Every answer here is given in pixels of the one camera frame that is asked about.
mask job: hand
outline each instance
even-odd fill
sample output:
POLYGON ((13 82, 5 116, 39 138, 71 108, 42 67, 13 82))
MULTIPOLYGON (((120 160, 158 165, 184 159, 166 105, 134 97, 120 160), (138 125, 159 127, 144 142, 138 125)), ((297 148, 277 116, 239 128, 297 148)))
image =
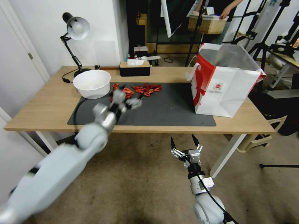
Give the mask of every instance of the hand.
POLYGON ((229 13, 230 13, 230 9, 225 8, 220 15, 220 19, 225 19, 229 15, 229 13))

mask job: shopping bag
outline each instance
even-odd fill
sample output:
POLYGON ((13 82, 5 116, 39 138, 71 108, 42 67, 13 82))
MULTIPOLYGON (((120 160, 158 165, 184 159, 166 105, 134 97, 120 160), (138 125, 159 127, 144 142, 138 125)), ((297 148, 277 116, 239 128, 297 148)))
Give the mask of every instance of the shopping bag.
POLYGON ((239 45, 204 43, 191 73, 195 113, 233 117, 254 85, 266 74, 239 45))

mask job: lamp arm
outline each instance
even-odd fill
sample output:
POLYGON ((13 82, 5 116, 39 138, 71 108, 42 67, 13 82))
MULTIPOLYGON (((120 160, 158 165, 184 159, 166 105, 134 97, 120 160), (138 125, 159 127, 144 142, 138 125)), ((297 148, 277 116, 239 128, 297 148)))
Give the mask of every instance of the lamp arm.
POLYGON ((67 48, 67 50, 69 51, 69 53, 72 56, 72 59, 74 60, 74 62, 76 63, 76 65, 78 66, 79 71, 82 71, 82 65, 81 62, 79 61, 79 59, 72 53, 71 49, 69 48, 67 41, 70 40, 70 37, 67 37, 68 33, 64 34, 63 36, 60 37, 61 41, 64 43, 65 47, 67 48))

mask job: white bowl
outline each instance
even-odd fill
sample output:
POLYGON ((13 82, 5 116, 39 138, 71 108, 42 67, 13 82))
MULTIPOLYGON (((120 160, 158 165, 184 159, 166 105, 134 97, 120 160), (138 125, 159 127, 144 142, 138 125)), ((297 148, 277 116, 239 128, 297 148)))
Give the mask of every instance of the white bowl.
POLYGON ((90 70, 77 75, 73 84, 84 98, 97 99, 110 91, 110 79, 106 71, 90 70))

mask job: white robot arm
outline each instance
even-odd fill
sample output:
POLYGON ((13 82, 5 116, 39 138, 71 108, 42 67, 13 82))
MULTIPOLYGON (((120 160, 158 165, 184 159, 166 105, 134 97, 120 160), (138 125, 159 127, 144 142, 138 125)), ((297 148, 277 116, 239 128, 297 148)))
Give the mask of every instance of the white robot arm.
POLYGON ((116 90, 109 109, 97 104, 93 109, 96 119, 76 135, 77 145, 58 146, 22 177, 0 210, 0 224, 22 223, 30 215, 48 208, 62 194, 87 162, 106 146, 120 114, 141 105, 143 95, 131 100, 125 100, 125 96, 124 92, 116 90))
POLYGON ((191 191, 195 196, 194 212, 200 224, 220 224, 237 222, 225 211, 222 201, 210 194, 210 190, 214 187, 211 177, 205 178, 205 173, 201 169, 200 154, 203 145, 192 134, 196 149, 179 151, 176 149, 172 137, 171 154, 184 162, 185 168, 188 170, 188 179, 191 183, 191 191))

